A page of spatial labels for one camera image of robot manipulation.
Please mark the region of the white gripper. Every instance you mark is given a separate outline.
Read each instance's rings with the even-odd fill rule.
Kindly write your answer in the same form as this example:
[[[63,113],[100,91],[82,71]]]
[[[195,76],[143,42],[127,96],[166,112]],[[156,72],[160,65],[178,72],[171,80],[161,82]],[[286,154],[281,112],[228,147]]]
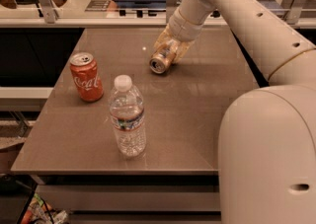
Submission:
[[[174,55],[173,64],[177,64],[195,43],[204,21],[205,15],[200,15],[197,11],[190,13],[178,7],[170,17],[168,26],[155,41],[155,51],[164,56]]]

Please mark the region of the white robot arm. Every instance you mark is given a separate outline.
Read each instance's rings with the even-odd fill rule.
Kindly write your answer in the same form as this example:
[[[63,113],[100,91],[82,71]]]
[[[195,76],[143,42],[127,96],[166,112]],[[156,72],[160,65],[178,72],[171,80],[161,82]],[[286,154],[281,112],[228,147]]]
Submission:
[[[315,46],[256,0],[183,0],[165,37],[195,40],[213,10],[269,81],[221,122],[221,221],[316,224]]]

